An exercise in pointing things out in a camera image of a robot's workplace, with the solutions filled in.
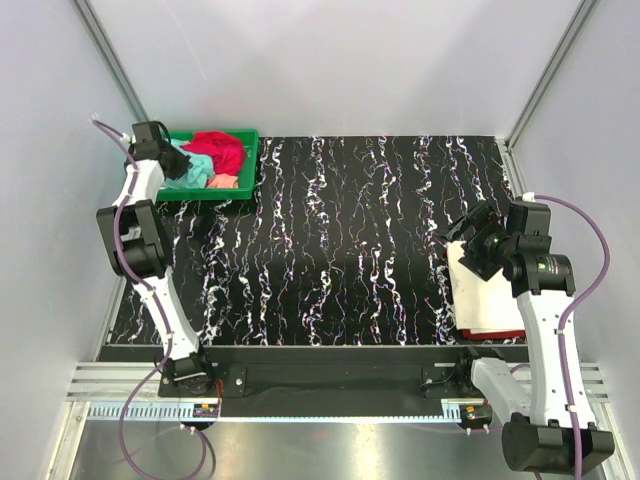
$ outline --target black marbled surface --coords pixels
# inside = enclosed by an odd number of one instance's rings
[[[254,199],[161,203],[205,345],[455,343],[431,232],[508,184],[493,137],[261,140]],[[157,344],[125,291],[111,344]]]

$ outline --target teal cloth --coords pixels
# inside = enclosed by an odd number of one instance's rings
[[[171,140],[171,145],[176,147],[185,155],[189,155],[189,170],[180,178],[171,180],[165,178],[162,188],[175,188],[175,189],[187,189],[187,188],[204,188],[211,177],[213,177],[213,160],[209,155],[197,155],[195,153],[187,152],[180,148],[186,143],[183,140]]]

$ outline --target metal floor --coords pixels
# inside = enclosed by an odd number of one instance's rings
[[[201,444],[169,422],[127,424],[125,437],[147,473],[182,478],[198,464]],[[216,480],[533,479],[510,471],[502,459],[500,431],[470,437],[457,426],[412,424],[219,423],[205,431],[215,450],[196,478]],[[117,422],[88,421],[72,479],[138,477],[124,461]],[[544,475],[545,480],[567,479]],[[584,477],[604,479],[601,471]]]

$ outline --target orange cloth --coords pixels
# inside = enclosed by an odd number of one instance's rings
[[[219,173],[209,179],[207,188],[238,188],[238,177]]]

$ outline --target laundry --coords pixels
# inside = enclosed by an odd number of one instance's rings
[[[184,145],[188,142],[182,140],[171,140],[171,145],[182,153],[189,155],[189,170],[182,177],[175,180],[165,179],[163,188],[191,189],[205,188],[209,180],[214,176],[213,161],[209,155],[197,155],[187,152]]]
[[[238,188],[238,177],[226,173],[214,175],[207,183],[207,188]]]
[[[209,155],[213,160],[215,176],[209,180],[207,188],[238,187],[238,174],[247,156],[239,139],[222,132],[198,132],[183,149]]]

